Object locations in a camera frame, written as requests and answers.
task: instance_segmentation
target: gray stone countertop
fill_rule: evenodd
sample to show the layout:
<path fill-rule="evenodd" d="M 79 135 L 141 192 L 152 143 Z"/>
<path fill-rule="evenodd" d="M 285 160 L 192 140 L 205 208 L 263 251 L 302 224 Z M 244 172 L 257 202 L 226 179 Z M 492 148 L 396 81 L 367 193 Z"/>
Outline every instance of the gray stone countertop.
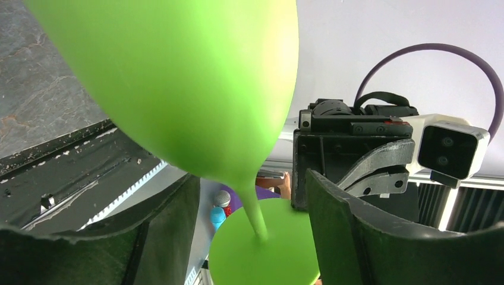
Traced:
<path fill-rule="evenodd" d="M 0 0 L 0 158 L 103 119 L 22 0 Z"/>

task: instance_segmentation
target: white backdrop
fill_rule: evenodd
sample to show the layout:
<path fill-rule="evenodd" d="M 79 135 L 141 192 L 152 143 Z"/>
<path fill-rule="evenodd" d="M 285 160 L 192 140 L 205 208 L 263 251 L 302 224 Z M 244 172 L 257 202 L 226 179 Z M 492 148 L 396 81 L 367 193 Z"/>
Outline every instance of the white backdrop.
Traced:
<path fill-rule="evenodd" d="M 318 98 L 353 104 L 375 64 L 419 43 L 468 49 L 504 81 L 504 1 L 298 0 L 297 5 L 300 58 L 289 118 Z M 493 117 L 494 95 L 486 76 L 446 52 L 415 52 L 393 60 L 371 79 L 364 94 L 371 91 L 405 96 L 421 115 L 459 116 L 482 128 Z M 292 143 L 279 141 L 269 159 L 292 160 Z M 480 174 L 504 176 L 504 124 Z"/>

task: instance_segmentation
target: purple cable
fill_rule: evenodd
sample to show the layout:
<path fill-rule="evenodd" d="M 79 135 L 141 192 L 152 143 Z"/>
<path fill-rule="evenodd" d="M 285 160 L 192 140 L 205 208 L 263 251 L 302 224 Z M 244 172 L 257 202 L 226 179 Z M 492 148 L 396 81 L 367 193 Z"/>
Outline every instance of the purple cable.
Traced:
<path fill-rule="evenodd" d="M 382 61 L 380 61 L 375 67 L 373 67 L 373 69 L 371 69 L 371 71 L 366 75 L 363 82 L 359 86 L 355 101 L 357 101 L 362 96 L 367 83 L 380 68 L 382 68 L 391 60 L 400 57 L 401 55 L 405 55 L 410 52 L 418 52 L 421 50 L 440 50 L 443 52 L 454 53 L 476 64 L 487 75 L 495 93 L 495 111 L 493 114 L 492 123 L 489 127 L 490 141 L 492 141 L 495 134 L 497 133 L 497 130 L 500 127 L 502 116 L 504 114 L 504 89 L 502 88 L 502 83 L 500 82 L 500 78 L 497 73 L 485 60 L 483 60 L 483 58 L 461 47 L 446 45 L 444 43 L 422 43 L 420 45 L 408 46 L 394 52 L 393 54 L 382 59 Z"/>

